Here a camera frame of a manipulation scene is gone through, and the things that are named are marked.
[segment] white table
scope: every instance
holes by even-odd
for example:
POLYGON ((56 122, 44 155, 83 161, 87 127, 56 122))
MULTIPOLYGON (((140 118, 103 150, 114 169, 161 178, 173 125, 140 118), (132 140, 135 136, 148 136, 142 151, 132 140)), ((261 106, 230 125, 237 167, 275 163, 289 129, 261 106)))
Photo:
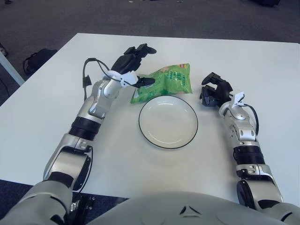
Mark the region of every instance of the white table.
MULTIPOLYGON (((198 132, 181 149, 154 147, 138 128, 143 104, 130 105, 134 89, 123 89, 97 136, 84 192, 130 198, 180 190, 237 201, 239 178, 222 119, 199 100, 201 81, 213 71, 255 107, 265 161, 284 200, 299 206, 300 49, 291 43, 77 34, 0 107, 0 179, 41 181, 83 103, 84 61, 97 57, 111 66, 128 47, 142 43, 157 53, 142 60, 138 73, 190 63, 194 93, 180 98, 196 111, 198 132)), ((87 74, 93 83, 100 78, 96 63, 87 74)))

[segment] black wire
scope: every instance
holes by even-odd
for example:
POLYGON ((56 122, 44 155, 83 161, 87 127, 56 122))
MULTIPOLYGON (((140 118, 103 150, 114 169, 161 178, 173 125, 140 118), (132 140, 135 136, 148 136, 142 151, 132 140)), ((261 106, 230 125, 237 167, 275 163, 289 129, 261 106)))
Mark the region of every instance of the black wire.
MULTIPOLYGON (((96 62, 98 63, 98 65, 100 66, 100 69, 102 70, 102 72, 103 72, 108 78, 110 78, 110 79, 112 79, 112 80, 114 80, 114 81, 121 82, 121 80, 117 80, 117 79, 115 79, 115 78, 109 76, 109 75, 103 70, 101 64, 102 64, 107 70, 110 70, 109 67, 108 67, 104 62, 102 62, 101 60, 98 60, 98 59, 96 59, 96 58, 88 58, 88 59, 85 61, 84 65, 83 65, 83 70, 82 70, 82 78, 83 78, 83 80, 85 79, 85 67, 86 67, 86 65, 88 64, 88 62, 93 62, 93 61, 96 61, 96 62)), ((130 83, 128 83, 127 81, 123 81, 123 82, 126 83, 126 84, 128 84, 128 85, 130 85, 130 86, 133 86, 133 85, 131 85, 130 83)), ((83 90, 84 90, 84 100, 86 100, 87 95, 86 95, 86 86, 85 86, 85 85, 83 86, 83 90)))
POLYGON ((102 69, 102 66, 100 65, 100 63, 103 63, 103 62, 101 62, 100 60, 97 60, 97 63, 98 63, 98 65, 100 66, 102 72, 103 72, 107 77, 109 77, 110 79, 112 79, 112 80, 114 80, 114 81, 120 82, 119 80, 112 78, 112 77, 109 76, 106 72, 104 72, 104 70, 102 69))
POLYGON ((82 82, 83 82, 83 90, 84 90, 84 100, 86 100, 86 86, 84 85, 84 79, 85 79, 85 67, 86 67, 86 64, 88 64, 88 60, 86 60, 84 62, 84 65, 83 65, 83 70, 82 70, 82 82))
POLYGON ((3 80, 2 80, 1 78, 0 78, 0 82, 1 82, 1 83, 3 84, 3 86, 5 87, 8 97, 10 97, 10 94, 9 94, 9 91, 8 91, 8 87, 6 86, 6 84, 3 82, 3 80))
POLYGON ((258 116, 257 116, 257 113, 256 113, 255 109, 254 109, 252 106, 247 105, 247 104, 244 104, 244 106, 248 106, 248 107, 252 110, 252 112, 253 112, 253 114, 254 114, 254 117, 255 117, 255 123, 256 123, 255 133, 256 133, 256 135, 258 135, 258 131, 259 131, 259 123, 258 123, 258 116))
MULTIPOLYGON (((106 72, 104 72, 104 70, 102 69, 100 63, 103 64, 103 65, 106 67, 105 63, 101 62, 100 60, 97 60, 97 63, 98 63, 98 65, 100 66, 102 72, 103 72, 106 76, 108 76, 110 79, 112 79, 112 80, 114 80, 114 81, 121 82, 120 80, 114 79, 114 78, 112 78, 111 76, 109 76, 106 72)), ((130 83, 128 83, 127 81, 123 81, 123 82, 126 83, 126 84, 128 84, 128 85, 130 85, 130 86, 133 86, 133 85, 131 85, 130 83)))
POLYGON ((91 150, 90 170, 89 170, 89 173, 88 173, 88 175, 87 175, 87 177, 86 177, 86 179, 85 179, 85 182, 84 182, 83 186, 82 186, 81 189, 77 192, 77 194, 75 195, 74 199, 76 199, 76 198, 79 196, 79 194, 82 192, 84 186, 86 185, 86 183, 87 183, 87 181, 88 181, 88 179, 89 179, 89 177, 90 177, 90 172, 91 172, 91 170, 92 170, 92 165, 93 165, 93 149, 91 150))

